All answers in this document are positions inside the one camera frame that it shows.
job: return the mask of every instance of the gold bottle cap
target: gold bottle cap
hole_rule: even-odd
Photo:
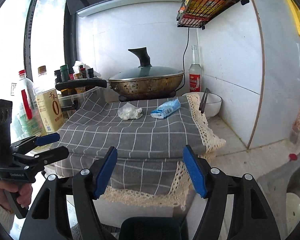
[[[38,67],[38,74],[41,74],[41,73],[46,72],[46,71],[47,71],[46,66]]]

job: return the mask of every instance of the black lid handle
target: black lid handle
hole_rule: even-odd
[[[147,53],[147,47],[139,48],[139,49],[128,49],[128,51],[132,52],[136,55],[140,60],[140,67],[148,67],[150,65],[150,57]]]

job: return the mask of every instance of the chopsticks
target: chopsticks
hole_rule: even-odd
[[[206,107],[206,103],[207,103],[207,98],[208,98],[208,94],[209,94],[209,89],[206,88],[203,97],[201,99],[200,105],[199,105],[199,111],[203,114],[204,113],[204,109]]]

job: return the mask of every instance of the white bowl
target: white bowl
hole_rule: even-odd
[[[183,96],[190,95],[190,94],[198,94],[200,97],[200,101],[201,101],[204,92],[190,92],[190,93],[183,94]],[[220,96],[212,94],[212,93],[208,93],[207,103],[206,103],[206,107],[204,109],[204,114],[206,115],[207,119],[209,119],[210,117],[213,117],[217,113],[219,113],[220,107],[221,107],[221,102],[222,102],[222,98]]]

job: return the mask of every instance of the blue gripper pad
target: blue gripper pad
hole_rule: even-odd
[[[204,198],[207,195],[207,189],[204,183],[204,176],[193,156],[193,151],[190,146],[183,148],[183,162],[185,163],[195,191]]]
[[[43,146],[50,143],[58,142],[60,140],[60,135],[58,133],[52,133],[45,136],[39,136],[36,138],[34,144],[37,146]]]
[[[112,148],[108,158],[103,163],[97,177],[96,177],[96,190],[94,196],[98,199],[106,190],[109,179],[117,163],[118,151],[115,147]]]

